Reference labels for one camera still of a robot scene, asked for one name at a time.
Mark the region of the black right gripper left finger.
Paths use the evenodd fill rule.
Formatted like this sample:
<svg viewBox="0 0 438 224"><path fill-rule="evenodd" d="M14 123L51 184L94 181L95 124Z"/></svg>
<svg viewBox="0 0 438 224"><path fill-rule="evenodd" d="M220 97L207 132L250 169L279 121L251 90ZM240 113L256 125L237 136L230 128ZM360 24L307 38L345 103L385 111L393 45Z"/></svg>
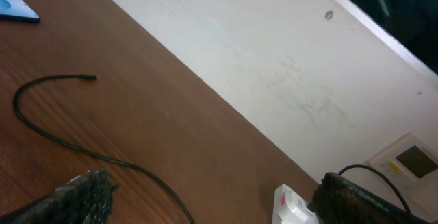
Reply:
<svg viewBox="0 0 438 224"><path fill-rule="evenodd" d="M113 195L107 169L78 175L53 192L1 216L1 224L105 224Z"/></svg>

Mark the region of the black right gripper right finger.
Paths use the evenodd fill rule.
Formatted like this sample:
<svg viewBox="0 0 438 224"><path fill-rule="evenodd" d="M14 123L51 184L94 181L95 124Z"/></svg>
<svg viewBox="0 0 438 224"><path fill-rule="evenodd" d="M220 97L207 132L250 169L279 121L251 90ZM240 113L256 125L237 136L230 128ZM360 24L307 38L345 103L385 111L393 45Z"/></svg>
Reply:
<svg viewBox="0 0 438 224"><path fill-rule="evenodd" d="M333 172L325 174L307 207L325 224L428 224Z"/></svg>

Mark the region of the blue Galaxy smartphone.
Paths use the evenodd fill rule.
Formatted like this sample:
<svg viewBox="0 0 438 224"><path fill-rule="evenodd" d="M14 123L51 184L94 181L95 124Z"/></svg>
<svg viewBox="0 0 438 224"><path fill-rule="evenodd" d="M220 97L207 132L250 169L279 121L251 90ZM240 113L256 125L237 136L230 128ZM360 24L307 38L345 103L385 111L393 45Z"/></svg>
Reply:
<svg viewBox="0 0 438 224"><path fill-rule="evenodd" d="M0 0L1 20L39 23L40 17L23 0Z"/></svg>

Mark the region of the white power strip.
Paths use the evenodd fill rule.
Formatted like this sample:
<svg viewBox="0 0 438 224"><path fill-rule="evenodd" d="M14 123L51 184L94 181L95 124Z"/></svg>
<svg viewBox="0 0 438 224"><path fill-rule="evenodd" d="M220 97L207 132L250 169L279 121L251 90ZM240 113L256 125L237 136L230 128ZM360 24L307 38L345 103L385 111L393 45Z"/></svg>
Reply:
<svg viewBox="0 0 438 224"><path fill-rule="evenodd" d="M318 224L307 202L289 186L282 184L274 192L272 224Z"/></svg>

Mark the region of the white wall control panel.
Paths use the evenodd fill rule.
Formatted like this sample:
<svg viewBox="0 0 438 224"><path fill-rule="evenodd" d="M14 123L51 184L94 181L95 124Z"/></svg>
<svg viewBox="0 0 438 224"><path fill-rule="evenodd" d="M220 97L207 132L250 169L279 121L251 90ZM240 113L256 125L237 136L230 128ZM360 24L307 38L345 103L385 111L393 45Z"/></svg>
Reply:
<svg viewBox="0 0 438 224"><path fill-rule="evenodd" d="M413 134L391 143L368 164L410 197L437 194L437 154Z"/></svg>

